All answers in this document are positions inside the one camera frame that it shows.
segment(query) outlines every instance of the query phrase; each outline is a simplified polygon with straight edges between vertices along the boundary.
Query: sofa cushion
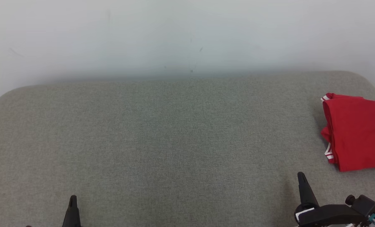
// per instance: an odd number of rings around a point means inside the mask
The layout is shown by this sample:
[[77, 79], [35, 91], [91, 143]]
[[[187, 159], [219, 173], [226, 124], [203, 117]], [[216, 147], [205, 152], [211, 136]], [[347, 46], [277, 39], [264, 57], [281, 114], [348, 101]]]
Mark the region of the sofa cushion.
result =
[[329, 164], [320, 97], [375, 100], [349, 72], [29, 86], [0, 98], [0, 226], [294, 226], [302, 171], [320, 205], [375, 200], [375, 169]]

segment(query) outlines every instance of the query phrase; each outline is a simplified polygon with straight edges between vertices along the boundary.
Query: black knob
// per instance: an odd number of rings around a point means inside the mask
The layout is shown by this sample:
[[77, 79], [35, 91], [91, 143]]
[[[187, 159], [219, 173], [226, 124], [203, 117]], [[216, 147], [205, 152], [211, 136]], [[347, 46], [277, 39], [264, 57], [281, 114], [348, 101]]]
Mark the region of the black knob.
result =
[[352, 206], [354, 204], [354, 201], [355, 201], [355, 196], [349, 195], [347, 196], [347, 199], [345, 199], [345, 204]]

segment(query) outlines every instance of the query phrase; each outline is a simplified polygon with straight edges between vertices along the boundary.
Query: gray fabric upholstery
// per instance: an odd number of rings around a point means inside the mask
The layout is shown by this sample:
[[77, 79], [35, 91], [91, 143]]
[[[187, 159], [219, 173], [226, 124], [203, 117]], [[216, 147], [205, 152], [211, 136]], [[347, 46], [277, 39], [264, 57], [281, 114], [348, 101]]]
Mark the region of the gray fabric upholstery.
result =
[[375, 200], [339, 172], [327, 92], [375, 100], [349, 72], [30, 86], [0, 98], [0, 226], [294, 226], [303, 171], [320, 203]]

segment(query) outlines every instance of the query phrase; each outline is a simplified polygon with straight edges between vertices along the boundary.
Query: white wall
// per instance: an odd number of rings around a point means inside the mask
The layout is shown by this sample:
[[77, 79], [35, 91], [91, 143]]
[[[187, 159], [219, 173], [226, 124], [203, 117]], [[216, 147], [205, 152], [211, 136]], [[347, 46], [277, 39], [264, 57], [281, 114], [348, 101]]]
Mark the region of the white wall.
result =
[[0, 95], [66, 72], [330, 69], [375, 85], [375, 0], [0, 0]]

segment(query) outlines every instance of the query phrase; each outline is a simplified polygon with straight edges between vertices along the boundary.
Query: folded red shirt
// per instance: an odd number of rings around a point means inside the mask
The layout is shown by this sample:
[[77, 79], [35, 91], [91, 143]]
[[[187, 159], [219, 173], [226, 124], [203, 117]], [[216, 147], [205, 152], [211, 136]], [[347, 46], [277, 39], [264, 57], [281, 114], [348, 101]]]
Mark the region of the folded red shirt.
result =
[[340, 171], [375, 168], [375, 101], [327, 93], [322, 99], [329, 142], [325, 152]]

